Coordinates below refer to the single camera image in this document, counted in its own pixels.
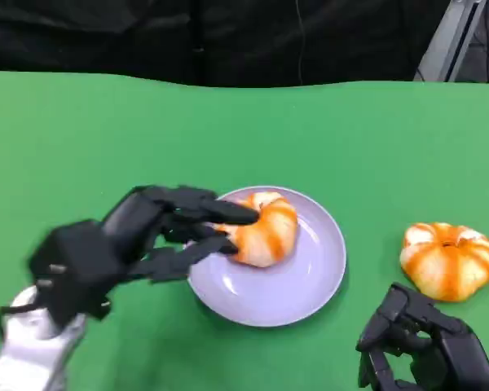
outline cable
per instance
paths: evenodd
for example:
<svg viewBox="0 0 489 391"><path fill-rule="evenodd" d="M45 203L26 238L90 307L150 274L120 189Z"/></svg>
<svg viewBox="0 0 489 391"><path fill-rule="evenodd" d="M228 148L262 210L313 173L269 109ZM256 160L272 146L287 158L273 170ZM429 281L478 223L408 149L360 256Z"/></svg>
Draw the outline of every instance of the cable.
<svg viewBox="0 0 489 391"><path fill-rule="evenodd" d="M306 49L306 31L304 31L304 23L302 22L301 9L299 8L299 0L295 0L295 8L297 10L297 17L299 20L299 28L301 30L301 51L299 52L299 60L297 63L297 75L299 77L299 84L304 85L302 81L302 56Z"/></svg>
<svg viewBox="0 0 489 391"><path fill-rule="evenodd" d="M3 306L0 307L0 340L3 340L5 333L3 331L3 317L7 315L15 315L15 314L25 314L27 312L31 312L34 310L38 310L41 307L40 303L35 302L34 303L29 303L26 305L19 305L17 307L9 307L9 306Z"/></svg>
<svg viewBox="0 0 489 391"><path fill-rule="evenodd" d="M489 0L483 10L483 26L486 31L486 76L489 83Z"/></svg>
<svg viewBox="0 0 489 391"><path fill-rule="evenodd" d="M424 75L422 74L420 67L416 67L416 73L418 73L418 76L421 78L422 81L425 81Z"/></svg>
<svg viewBox="0 0 489 391"><path fill-rule="evenodd" d="M399 13L399 27L402 31L402 37L404 39L404 45L406 46L406 56L407 61L409 62L409 67L415 69L415 73L418 73L418 76L422 81L425 81L424 75L420 70L420 67L416 65L416 61L414 55L412 53L412 43L411 38L409 36L410 32L408 29L408 24L406 22L406 11L404 10L403 0L397 0L398 5L398 13Z"/></svg>

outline pastry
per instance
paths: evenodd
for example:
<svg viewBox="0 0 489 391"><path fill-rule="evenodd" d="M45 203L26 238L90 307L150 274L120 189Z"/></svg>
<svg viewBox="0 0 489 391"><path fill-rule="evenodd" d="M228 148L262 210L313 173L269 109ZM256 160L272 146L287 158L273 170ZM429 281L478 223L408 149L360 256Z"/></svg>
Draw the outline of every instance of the pastry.
<svg viewBox="0 0 489 391"><path fill-rule="evenodd" d="M218 226L239 249L234 259L256 267L272 266L285 259L293 251L297 236L295 208L273 191L253 193L238 203L257 210L260 217L250 226Z"/></svg>
<svg viewBox="0 0 489 391"><path fill-rule="evenodd" d="M400 264L425 295L463 301L489 281L489 239L466 226L418 223L405 233Z"/></svg>

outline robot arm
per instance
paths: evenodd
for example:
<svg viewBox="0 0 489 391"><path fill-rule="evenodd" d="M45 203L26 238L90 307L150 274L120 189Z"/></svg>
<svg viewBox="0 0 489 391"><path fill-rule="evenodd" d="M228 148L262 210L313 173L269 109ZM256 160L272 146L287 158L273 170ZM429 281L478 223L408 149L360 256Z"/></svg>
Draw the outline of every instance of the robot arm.
<svg viewBox="0 0 489 391"><path fill-rule="evenodd" d="M33 286L0 308L0 391L65 390L65 363L85 333L86 316L108 315L111 290L137 279L185 279L210 253L237 251L206 222L257 220L254 210L216 200L212 191L136 187L102 222L54 229L29 258ZM159 235L195 243L179 252L154 248Z"/></svg>
<svg viewBox="0 0 489 391"><path fill-rule="evenodd" d="M417 335L429 334L429 338ZM471 327L393 283L357 344L359 387L375 391L489 391L489 360ZM384 352L412 356L416 384L395 380Z"/></svg>

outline green tablecloth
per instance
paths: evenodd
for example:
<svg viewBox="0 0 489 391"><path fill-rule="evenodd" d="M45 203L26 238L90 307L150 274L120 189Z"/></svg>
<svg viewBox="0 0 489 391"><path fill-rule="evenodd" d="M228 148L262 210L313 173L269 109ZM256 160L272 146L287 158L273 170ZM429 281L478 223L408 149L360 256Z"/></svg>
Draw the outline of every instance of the green tablecloth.
<svg viewBox="0 0 489 391"><path fill-rule="evenodd" d="M50 227L101 218L145 183L306 193L346 237L342 289L314 317L260 330L212 314L187 283L120 288L70 362L71 390L355 390L356 339L390 283L406 281L406 227L489 235L489 86L210 90L0 73L0 305L28 283L25 258ZM442 309L489 355L489 286Z"/></svg>

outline black backdrop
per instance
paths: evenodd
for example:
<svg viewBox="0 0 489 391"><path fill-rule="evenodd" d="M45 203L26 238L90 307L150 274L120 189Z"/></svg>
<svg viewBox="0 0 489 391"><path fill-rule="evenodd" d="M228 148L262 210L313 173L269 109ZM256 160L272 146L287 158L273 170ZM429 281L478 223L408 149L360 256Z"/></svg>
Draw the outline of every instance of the black backdrop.
<svg viewBox="0 0 489 391"><path fill-rule="evenodd" d="M209 86L411 80L449 1L0 0L0 69Z"/></svg>

